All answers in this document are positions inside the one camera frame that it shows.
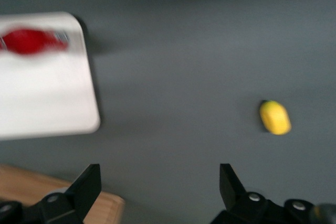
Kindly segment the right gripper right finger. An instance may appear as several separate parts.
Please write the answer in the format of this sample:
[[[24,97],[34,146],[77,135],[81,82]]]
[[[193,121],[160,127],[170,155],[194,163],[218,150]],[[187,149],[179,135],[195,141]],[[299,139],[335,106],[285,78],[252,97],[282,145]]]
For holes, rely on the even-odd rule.
[[[247,191],[230,164],[220,164],[219,190],[225,209],[211,223],[311,223],[314,204],[288,199],[280,206],[257,192]]]

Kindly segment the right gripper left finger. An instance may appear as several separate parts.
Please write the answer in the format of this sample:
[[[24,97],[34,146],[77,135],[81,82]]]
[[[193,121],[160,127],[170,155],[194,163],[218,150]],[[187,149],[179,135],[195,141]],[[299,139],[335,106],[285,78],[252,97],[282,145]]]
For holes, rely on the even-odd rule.
[[[1,223],[83,223],[100,192],[100,165],[91,164],[65,192],[50,193],[29,207],[2,202]]]

